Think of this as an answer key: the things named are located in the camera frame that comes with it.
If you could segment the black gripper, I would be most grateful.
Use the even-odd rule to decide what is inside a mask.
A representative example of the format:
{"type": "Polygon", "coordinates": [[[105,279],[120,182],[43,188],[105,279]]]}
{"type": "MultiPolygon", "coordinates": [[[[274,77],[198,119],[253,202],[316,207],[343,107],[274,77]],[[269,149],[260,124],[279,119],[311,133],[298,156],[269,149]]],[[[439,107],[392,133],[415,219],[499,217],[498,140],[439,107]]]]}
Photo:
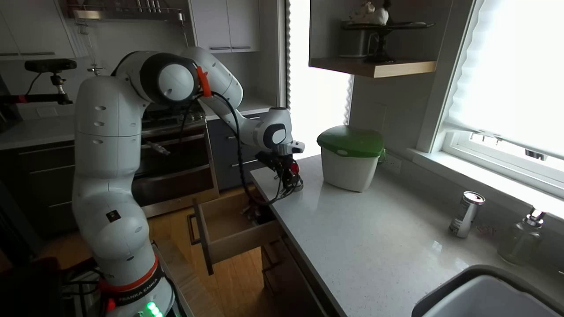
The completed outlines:
{"type": "Polygon", "coordinates": [[[293,177],[290,173],[290,166],[297,163],[293,156],[302,154],[304,151],[306,151],[306,145],[302,142],[291,142],[286,152],[260,152],[256,159],[277,173],[286,193],[295,193],[304,188],[304,180],[302,177],[293,177]]]}

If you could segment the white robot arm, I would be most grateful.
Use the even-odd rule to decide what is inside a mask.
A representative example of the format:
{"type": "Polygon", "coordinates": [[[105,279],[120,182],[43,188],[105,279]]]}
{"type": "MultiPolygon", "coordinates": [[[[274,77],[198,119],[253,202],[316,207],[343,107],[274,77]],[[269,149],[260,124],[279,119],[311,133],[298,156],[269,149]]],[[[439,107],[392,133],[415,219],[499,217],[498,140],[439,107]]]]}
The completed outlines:
{"type": "Polygon", "coordinates": [[[161,317],[175,291],[150,242],[150,226],[133,196],[142,166],[143,115],[152,105],[212,110],[284,191],[302,186],[291,115],[274,108],[260,119],[240,114],[244,89],[210,52],[133,52],[108,77],[82,84],[75,124],[73,214],[101,270],[103,317],[161,317]]]}

